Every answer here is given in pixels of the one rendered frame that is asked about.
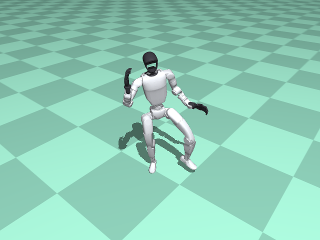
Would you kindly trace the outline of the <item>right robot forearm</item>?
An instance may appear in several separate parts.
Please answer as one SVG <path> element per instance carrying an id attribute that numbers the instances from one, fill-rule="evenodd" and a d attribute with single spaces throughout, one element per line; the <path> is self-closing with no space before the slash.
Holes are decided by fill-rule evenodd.
<path id="1" fill-rule="evenodd" d="M 123 104 L 126 104 L 126 105 L 128 105 L 128 104 L 130 104 L 131 103 L 131 101 L 132 101 L 132 87 L 130 88 L 130 94 L 127 94 L 126 93 L 126 89 L 124 90 L 124 96 L 123 96 Z"/>

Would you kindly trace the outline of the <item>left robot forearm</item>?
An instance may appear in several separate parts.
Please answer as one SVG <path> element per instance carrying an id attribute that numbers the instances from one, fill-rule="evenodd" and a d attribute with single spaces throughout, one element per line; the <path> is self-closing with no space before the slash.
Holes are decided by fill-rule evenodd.
<path id="1" fill-rule="evenodd" d="M 182 102 L 185 106 L 187 106 L 189 109 L 192 109 L 192 108 L 193 108 L 193 106 L 191 106 L 191 105 L 188 104 L 189 102 L 192 102 L 192 101 L 190 101 L 190 100 L 185 96 L 185 94 L 182 92 L 182 90 L 181 90 L 180 94 L 178 95 L 178 99 L 180 99 L 181 102 Z"/>

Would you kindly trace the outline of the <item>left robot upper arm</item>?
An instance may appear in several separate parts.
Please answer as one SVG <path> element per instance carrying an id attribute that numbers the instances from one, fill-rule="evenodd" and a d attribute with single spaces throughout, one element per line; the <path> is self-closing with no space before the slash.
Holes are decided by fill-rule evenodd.
<path id="1" fill-rule="evenodd" d="M 181 89 L 177 86 L 175 75 L 170 69 L 163 70 L 163 72 L 168 79 L 169 85 L 171 86 L 172 94 L 177 96 L 181 92 Z"/>

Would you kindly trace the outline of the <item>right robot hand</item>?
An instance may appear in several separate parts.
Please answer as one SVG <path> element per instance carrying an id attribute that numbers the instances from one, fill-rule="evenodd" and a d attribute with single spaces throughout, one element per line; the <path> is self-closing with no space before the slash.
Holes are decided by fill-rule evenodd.
<path id="1" fill-rule="evenodd" d="M 125 92 L 127 94 L 130 94 L 131 93 L 131 84 L 129 84 L 129 74 L 131 74 L 131 69 L 132 68 L 128 68 L 125 72 L 125 77 L 124 77 L 124 88 L 125 88 Z"/>

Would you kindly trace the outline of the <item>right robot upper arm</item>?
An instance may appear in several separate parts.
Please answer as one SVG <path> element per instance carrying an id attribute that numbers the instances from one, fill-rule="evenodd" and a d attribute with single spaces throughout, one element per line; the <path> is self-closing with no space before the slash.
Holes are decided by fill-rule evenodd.
<path id="1" fill-rule="evenodd" d="M 124 104 L 124 106 L 126 107 L 132 107 L 133 105 L 133 98 L 135 97 L 137 91 L 138 91 L 138 88 L 142 86 L 142 77 L 139 77 L 137 79 L 135 79 L 132 84 L 131 84 L 131 87 L 132 87 L 132 93 L 131 93 L 131 103 L 130 104 Z"/>

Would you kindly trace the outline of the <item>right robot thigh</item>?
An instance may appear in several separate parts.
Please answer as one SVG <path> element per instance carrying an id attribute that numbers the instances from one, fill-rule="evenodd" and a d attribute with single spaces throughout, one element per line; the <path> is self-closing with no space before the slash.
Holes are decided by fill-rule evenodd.
<path id="1" fill-rule="evenodd" d="M 142 130 L 147 147 L 155 147 L 155 139 L 153 139 L 153 121 L 152 113 L 148 112 L 141 116 Z"/>

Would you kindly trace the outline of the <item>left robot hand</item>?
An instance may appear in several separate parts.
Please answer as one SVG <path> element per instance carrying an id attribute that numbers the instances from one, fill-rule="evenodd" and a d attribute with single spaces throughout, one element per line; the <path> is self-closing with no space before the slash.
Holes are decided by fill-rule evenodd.
<path id="1" fill-rule="evenodd" d="M 192 106 L 192 109 L 196 108 L 198 110 L 204 111 L 206 115 L 208 114 L 208 108 L 203 104 L 200 104 L 200 103 L 196 104 L 195 102 L 189 102 L 188 105 Z"/>

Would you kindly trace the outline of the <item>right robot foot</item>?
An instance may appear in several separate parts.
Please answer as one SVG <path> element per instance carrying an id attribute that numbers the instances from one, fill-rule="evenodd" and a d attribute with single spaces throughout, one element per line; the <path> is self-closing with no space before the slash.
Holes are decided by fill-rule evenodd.
<path id="1" fill-rule="evenodd" d="M 157 163 L 156 159 L 155 159 L 155 163 L 154 163 L 154 161 L 150 163 L 149 172 L 152 174 L 155 173 L 155 171 L 156 171 L 156 163 Z"/>

